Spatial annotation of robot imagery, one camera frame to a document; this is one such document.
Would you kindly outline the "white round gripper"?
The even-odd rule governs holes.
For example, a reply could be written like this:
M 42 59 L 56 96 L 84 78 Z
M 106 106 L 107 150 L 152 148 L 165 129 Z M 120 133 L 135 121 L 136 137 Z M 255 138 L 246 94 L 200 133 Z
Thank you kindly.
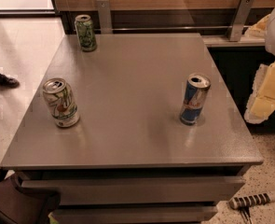
M 275 8 L 270 15 L 250 26 L 246 37 L 265 37 L 266 51 L 275 55 Z M 256 71 L 253 92 L 249 96 L 244 118 L 248 123 L 260 124 L 275 111 L 275 62 L 261 64 Z

